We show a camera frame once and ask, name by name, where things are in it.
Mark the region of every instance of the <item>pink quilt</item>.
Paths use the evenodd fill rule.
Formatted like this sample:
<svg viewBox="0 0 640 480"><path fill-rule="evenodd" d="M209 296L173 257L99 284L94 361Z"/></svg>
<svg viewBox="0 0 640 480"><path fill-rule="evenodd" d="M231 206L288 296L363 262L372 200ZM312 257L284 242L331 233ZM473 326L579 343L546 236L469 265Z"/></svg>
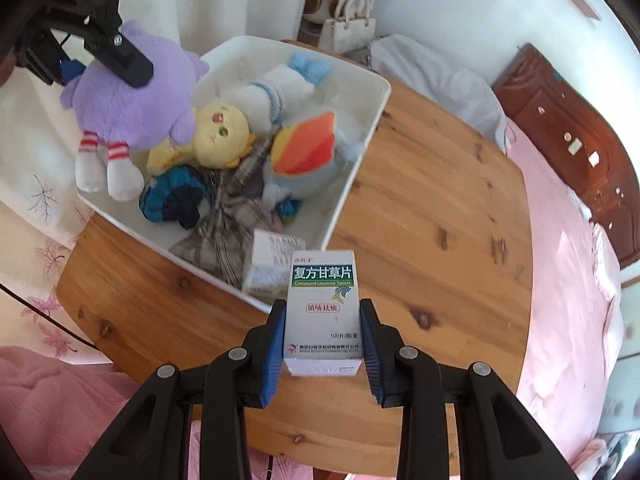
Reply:
<svg viewBox="0 0 640 480"><path fill-rule="evenodd" d="M529 138L508 120L508 157L522 170L533 244L527 352L517 396L569 463L593 438L607 389L591 225Z"/></svg>
<svg viewBox="0 0 640 480"><path fill-rule="evenodd" d="M30 350L0 347L0 424L35 480L68 480L138 385L103 365L71 365ZM200 422L191 425L189 480L198 479ZM249 450L251 480L269 457ZM281 457L273 480L313 480L310 466Z"/></svg>

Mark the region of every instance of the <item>plush toy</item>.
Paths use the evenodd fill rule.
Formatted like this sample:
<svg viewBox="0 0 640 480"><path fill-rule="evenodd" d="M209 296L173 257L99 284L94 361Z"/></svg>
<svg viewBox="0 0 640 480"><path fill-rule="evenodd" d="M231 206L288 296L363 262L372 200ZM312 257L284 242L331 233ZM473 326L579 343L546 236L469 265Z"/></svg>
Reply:
<svg viewBox="0 0 640 480"><path fill-rule="evenodd" d="M191 96L209 66L177 43L147 34L136 22L125 23L122 34L154 64L151 81L133 88L94 60L66 85L60 102L74 110L83 132L76 157L78 188L94 192L106 187L114 199L126 202L144 187L129 152L149 150L167 136L175 144L193 139ZM106 171L99 145L109 149Z"/></svg>
<svg viewBox="0 0 640 480"><path fill-rule="evenodd" d="M196 112L196 134L185 146L166 139L149 152L146 170L161 174L176 164L197 162L204 168L234 168L251 151L255 136L242 112L215 101Z"/></svg>
<svg viewBox="0 0 640 480"><path fill-rule="evenodd" d="M151 222L177 220L183 228L191 229L200 219L198 206L206 191L204 177L198 170L175 166L149 181L138 206Z"/></svg>
<svg viewBox="0 0 640 480"><path fill-rule="evenodd" d="M248 85L230 89L222 100L244 114L252 134L266 137L293 105L313 95L329 70L324 61L311 61L297 52L288 64L278 65Z"/></svg>
<svg viewBox="0 0 640 480"><path fill-rule="evenodd" d="M262 202L273 209L286 198L308 198L327 186L362 150L359 142L336 129L333 112L281 129L262 169Z"/></svg>
<svg viewBox="0 0 640 480"><path fill-rule="evenodd" d="M298 216L301 206L302 200L286 198L276 206L274 214L278 216L283 226L291 225Z"/></svg>

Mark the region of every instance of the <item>blue plush toy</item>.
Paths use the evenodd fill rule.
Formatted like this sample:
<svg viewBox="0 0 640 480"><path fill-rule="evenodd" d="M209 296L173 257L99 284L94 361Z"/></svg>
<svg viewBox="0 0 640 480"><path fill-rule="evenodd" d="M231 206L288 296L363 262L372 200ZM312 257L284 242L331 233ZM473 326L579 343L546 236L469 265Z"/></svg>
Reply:
<svg viewBox="0 0 640 480"><path fill-rule="evenodd" d="M207 185L198 170L175 166L149 181L138 205L151 222L177 220L183 228L191 229L200 219L198 206L206 192Z"/></svg>
<svg viewBox="0 0 640 480"><path fill-rule="evenodd" d="M298 216L302 200L286 198L276 206L276 214L279 216L282 225L291 225Z"/></svg>

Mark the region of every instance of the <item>white plush toy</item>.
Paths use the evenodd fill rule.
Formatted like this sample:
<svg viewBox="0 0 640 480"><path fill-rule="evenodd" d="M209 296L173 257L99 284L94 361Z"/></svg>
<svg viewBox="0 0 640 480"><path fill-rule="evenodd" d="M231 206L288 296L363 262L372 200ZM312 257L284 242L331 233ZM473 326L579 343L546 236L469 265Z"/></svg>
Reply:
<svg viewBox="0 0 640 480"><path fill-rule="evenodd" d="M278 65L256 81L225 92L221 101L242 112L252 134L265 137L294 104L313 95L329 70L324 61L309 61L299 52L291 56L288 64Z"/></svg>

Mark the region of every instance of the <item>wooden table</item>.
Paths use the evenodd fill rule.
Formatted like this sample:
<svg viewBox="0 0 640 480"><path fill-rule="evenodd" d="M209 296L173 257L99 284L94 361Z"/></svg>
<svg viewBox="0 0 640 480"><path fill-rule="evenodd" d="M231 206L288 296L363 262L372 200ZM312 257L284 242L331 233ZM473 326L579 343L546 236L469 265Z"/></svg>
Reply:
<svg viewBox="0 0 640 480"><path fill-rule="evenodd" d="M532 253L520 170L491 142L412 90L391 98L331 249L353 249L361 298L439 362L488 362L512 390L529 328ZM65 310L143 381L160 364L210 362L266 316L98 215L58 283ZM394 476L400 409L355 378L282 373L268 409L247 410L249 444L317 468ZM450 463L458 471L452 411Z"/></svg>

